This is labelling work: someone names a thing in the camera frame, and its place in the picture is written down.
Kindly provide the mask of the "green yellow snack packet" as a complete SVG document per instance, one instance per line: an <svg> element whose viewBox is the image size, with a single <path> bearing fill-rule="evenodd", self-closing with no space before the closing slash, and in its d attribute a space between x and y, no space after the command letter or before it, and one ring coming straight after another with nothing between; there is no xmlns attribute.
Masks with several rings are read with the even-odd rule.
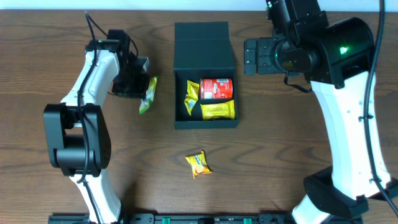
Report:
<svg viewBox="0 0 398 224"><path fill-rule="evenodd" d="M157 86L158 77L152 77L149 82L149 87L146 90L146 96L141 100L141 104L139 107L139 114L145 113L150 106L153 104L155 97L155 90Z"/></svg>

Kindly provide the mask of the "black box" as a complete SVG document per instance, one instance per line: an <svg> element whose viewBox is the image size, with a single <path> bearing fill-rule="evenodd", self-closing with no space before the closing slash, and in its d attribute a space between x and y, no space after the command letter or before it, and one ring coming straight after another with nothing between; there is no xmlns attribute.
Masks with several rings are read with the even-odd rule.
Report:
<svg viewBox="0 0 398 224"><path fill-rule="evenodd" d="M177 22L174 48L175 129L235 128L239 123L238 85L234 52L227 22ZM184 105L187 82L202 79L232 81L235 118L203 120L201 105L227 102L227 99L199 97L191 114Z"/></svg>

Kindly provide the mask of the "red soda can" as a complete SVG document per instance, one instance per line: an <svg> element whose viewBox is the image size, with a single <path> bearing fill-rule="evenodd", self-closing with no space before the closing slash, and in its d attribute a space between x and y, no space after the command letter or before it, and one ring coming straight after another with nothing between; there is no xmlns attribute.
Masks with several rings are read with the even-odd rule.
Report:
<svg viewBox="0 0 398 224"><path fill-rule="evenodd" d="M200 82L200 98L203 100L232 99L231 78L204 78Z"/></svg>

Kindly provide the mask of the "small yellow packet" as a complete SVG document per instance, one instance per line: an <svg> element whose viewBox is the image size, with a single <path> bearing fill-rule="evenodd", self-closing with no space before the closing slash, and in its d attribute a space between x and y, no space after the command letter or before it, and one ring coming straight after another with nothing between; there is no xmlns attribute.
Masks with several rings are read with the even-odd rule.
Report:
<svg viewBox="0 0 398 224"><path fill-rule="evenodd" d="M192 115L193 108L198 101L199 89L200 85L198 83L190 80L187 81L187 94L184 99L184 104L190 116Z"/></svg>

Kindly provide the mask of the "orange yellow snack packet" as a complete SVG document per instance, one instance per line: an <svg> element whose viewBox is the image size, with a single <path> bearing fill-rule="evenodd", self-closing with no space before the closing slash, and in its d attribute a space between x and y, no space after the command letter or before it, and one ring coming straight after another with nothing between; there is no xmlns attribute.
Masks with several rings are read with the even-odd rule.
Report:
<svg viewBox="0 0 398 224"><path fill-rule="evenodd" d="M224 103L201 105L203 120L235 119L234 100Z"/></svg>

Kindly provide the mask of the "yellow biscuit packet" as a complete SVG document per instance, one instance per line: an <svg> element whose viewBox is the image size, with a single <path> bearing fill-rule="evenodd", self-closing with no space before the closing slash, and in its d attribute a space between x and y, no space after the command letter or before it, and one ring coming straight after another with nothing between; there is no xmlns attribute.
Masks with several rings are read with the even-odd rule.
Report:
<svg viewBox="0 0 398 224"><path fill-rule="evenodd" d="M186 156L185 159L187 160L187 162L191 167L192 176L194 179L198 175L211 174L213 172L206 161L206 156L204 151L201 151L197 154Z"/></svg>

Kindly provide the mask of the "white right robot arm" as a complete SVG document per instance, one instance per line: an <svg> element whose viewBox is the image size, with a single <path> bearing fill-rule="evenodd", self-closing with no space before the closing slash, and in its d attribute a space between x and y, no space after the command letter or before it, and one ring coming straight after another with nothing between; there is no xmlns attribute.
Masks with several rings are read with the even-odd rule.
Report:
<svg viewBox="0 0 398 224"><path fill-rule="evenodd" d="M378 45L357 17L330 24L324 12L272 17L273 35L245 41L245 69L258 74L301 73L320 104L332 165L304 180L305 196L292 223L353 221L369 199L397 210L397 180L384 163L373 104Z"/></svg>

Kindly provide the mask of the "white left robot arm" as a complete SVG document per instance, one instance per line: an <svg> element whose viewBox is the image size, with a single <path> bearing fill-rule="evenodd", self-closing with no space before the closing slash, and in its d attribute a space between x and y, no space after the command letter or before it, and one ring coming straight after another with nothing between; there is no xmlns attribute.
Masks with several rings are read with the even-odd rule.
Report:
<svg viewBox="0 0 398 224"><path fill-rule="evenodd" d="M107 169L111 139L102 108L108 95L140 99L140 114L153 104L157 78L147 74L149 59L130 51L132 43L129 37L92 40L73 88L44 109L50 163L76 184L89 209L85 215L51 215L49 223L130 222Z"/></svg>

